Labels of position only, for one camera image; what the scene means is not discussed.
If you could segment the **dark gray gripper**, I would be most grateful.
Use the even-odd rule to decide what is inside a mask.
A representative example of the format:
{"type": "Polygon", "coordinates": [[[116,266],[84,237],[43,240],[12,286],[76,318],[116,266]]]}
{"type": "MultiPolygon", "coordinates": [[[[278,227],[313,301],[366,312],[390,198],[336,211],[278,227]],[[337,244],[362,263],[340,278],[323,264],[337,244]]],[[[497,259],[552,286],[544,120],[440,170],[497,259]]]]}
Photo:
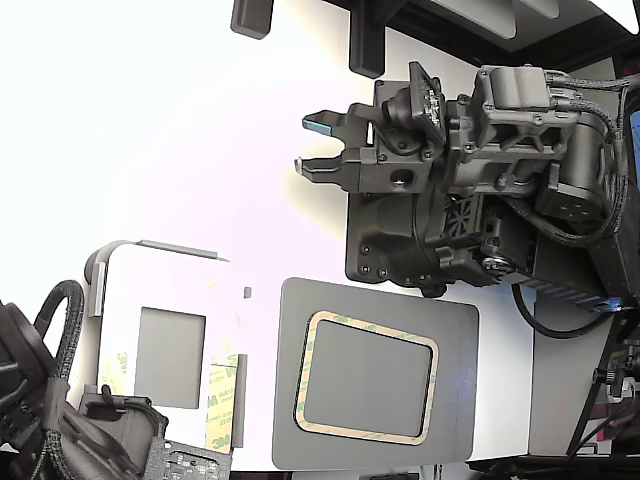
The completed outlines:
{"type": "MultiPolygon", "coordinates": [[[[474,193],[529,196],[539,176],[561,159],[576,127],[567,110],[571,90],[552,89],[532,66],[485,66],[472,94],[445,99],[440,82],[419,64],[393,94],[373,106],[354,104],[348,114],[321,110],[302,118],[304,129],[339,140],[358,119],[374,128],[370,151],[360,159],[358,191],[421,193],[433,186],[459,196],[474,193]]],[[[312,183],[343,185],[342,156],[294,160],[312,183]]]]}

